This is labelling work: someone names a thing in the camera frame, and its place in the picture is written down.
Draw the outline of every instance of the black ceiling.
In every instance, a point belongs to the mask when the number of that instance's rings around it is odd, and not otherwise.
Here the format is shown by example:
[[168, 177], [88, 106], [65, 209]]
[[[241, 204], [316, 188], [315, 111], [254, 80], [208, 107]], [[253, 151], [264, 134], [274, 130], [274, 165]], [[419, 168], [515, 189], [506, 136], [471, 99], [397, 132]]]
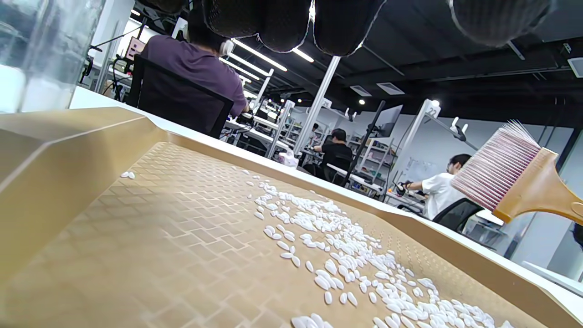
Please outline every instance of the black ceiling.
[[[406, 105], [405, 113], [414, 113], [423, 99], [430, 98], [441, 102], [442, 116], [517, 118], [524, 123], [573, 127], [582, 123], [583, 79], [574, 76], [567, 59], [583, 57], [581, 16], [582, 1], [559, 0], [557, 10], [534, 33], [512, 42], [513, 50], [467, 39], [455, 27], [446, 1], [390, 1], [362, 48], [340, 60], [326, 97], [339, 110], [374, 111], [380, 100], [386, 100], [387, 106]], [[168, 18], [151, 28], [169, 34], [173, 21]], [[266, 95], [279, 98], [291, 93], [290, 99], [311, 104], [331, 60], [315, 47], [311, 35], [300, 50], [313, 57], [313, 63], [293, 53], [272, 53], [254, 38], [241, 41], [288, 69], [275, 68]], [[272, 68], [240, 47], [234, 52], [266, 71]], [[385, 93], [377, 86], [383, 82], [393, 83], [405, 94]], [[248, 83], [246, 88], [259, 90], [261, 83]], [[372, 95], [364, 98], [365, 105], [359, 104], [363, 97], [350, 88], [355, 85]]]

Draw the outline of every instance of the window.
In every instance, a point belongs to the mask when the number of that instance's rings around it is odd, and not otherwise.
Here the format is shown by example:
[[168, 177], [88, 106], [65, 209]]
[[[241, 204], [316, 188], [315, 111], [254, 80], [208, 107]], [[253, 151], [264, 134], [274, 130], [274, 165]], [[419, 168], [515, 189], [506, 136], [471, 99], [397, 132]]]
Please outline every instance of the window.
[[[137, 20], [133, 20], [133, 19], [129, 19], [128, 23], [125, 25], [124, 28], [124, 34], [131, 31], [131, 30], [135, 30], [137, 28], [139, 28], [142, 24], [140, 22], [138, 22]], [[140, 30], [135, 30], [132, 33], [124, 36], [123, 38], [121, 38], [120, 44], [117, 47], [117, 54], [120, 56], [124, 56], [126, 50], [128, 49], [129, 46], [129, 41], [132, 39], [133, 37], [138, 37], [138, 33], [140, 32]], [[158, 33], [154, 32], [153, 30], [150, 30], [149, 27], [144, 27], [144, 31], [142, 31], [142, 35], [140, 36], [140, 41], [147, 43], [148, 40], [150, 40], [151, 37], [155, 36], [155, 35], [159, 35]]]

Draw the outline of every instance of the brush bristles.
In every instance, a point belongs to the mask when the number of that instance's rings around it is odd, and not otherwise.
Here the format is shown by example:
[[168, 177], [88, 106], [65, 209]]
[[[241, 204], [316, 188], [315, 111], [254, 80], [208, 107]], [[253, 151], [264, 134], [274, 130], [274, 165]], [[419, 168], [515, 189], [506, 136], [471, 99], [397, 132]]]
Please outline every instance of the brush bristles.
[[451, 185], [493, 211], [540, 149], [522, 124], [510, 121], [470, 158]]

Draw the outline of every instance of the clear plastic container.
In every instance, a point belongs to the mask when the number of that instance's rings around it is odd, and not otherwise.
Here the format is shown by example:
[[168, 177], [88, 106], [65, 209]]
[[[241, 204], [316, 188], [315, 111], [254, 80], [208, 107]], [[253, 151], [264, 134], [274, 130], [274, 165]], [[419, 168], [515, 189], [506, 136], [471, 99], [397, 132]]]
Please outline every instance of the clear plastic container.
[[69, 106], [104, 2], [0, 1], [0, 113]]

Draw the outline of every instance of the tan tray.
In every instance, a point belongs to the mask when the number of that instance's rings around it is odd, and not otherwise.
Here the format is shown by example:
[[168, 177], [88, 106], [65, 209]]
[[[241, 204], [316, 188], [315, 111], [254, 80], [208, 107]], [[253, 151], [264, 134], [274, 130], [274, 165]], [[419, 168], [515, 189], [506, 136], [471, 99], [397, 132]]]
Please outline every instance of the tan tray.
[[[96, 123], [102, 115], [106, 122]], [[52, 126], [44, 131], [83, 127], [68, 130], [68, 136], [39, 136], [39, 122]], [[12, 169], [0, 172], [0, 181], [10, 182], [0, 184], [0, 209], [10, 218], [0, 226], [0, 255], [8, 259], [0, 268], [6, 281], [2, 317], [9, 325], [272, 328], [318, 313], [335, 328], [348, 328], [372, 327], [374, 316], [390, 315], [356, 283], [344, 291], [357, 296], [358, 307], [341, 305], [339, 291], [326, 306], [304, 263], [323, 268], [330, 256], [299, 238], [293, 244], [300, 268], [279, 257], [282, 251], [263, 229], [280, 221], [253, 215], [253, 199], [264, 191], [246, 182], [257, 184], [251, 176], [260, 175], [296, 197], [320, 199], [309, 191], [314, 189], [334, 199], [353, 222], [382, 240], [383, 252], [394, 250], [416, 278], [431, 278], [441, 298], [477, 305], [497, 326], [505, 320], [515, 328], [580, 326], [539, 288], [415, 220], [373, 215], [363, 211], [370, 210], [364, 204], [318, 186], [168, 136], [136, 114], [101, 109], [3, 116], [0, 127], [0, 137], [10, 136], [4, 140], [33, 145], [8, 147], [15, 157], [0, 159], [0, 168], [8, 167], [9, 158], [29, 163], [12, 160]], [[233, 169], [232, 163], [240, 166]], [[246, 175], [242, 168], [254, 171]], [[135, 180], [118, 177], [128, 169]], [[297, 209], [288, 205], [293, 214]], [[305, 232], [286, 228], [296, 236]], [[323, 234], [312, 235], [324, 241]], [[371, 278], [377, 272], [371, 265], [360, 271]], [[484, 276], [490, 278], [476, 279]], [[417, 300], [428, 302], [427, 293]]]

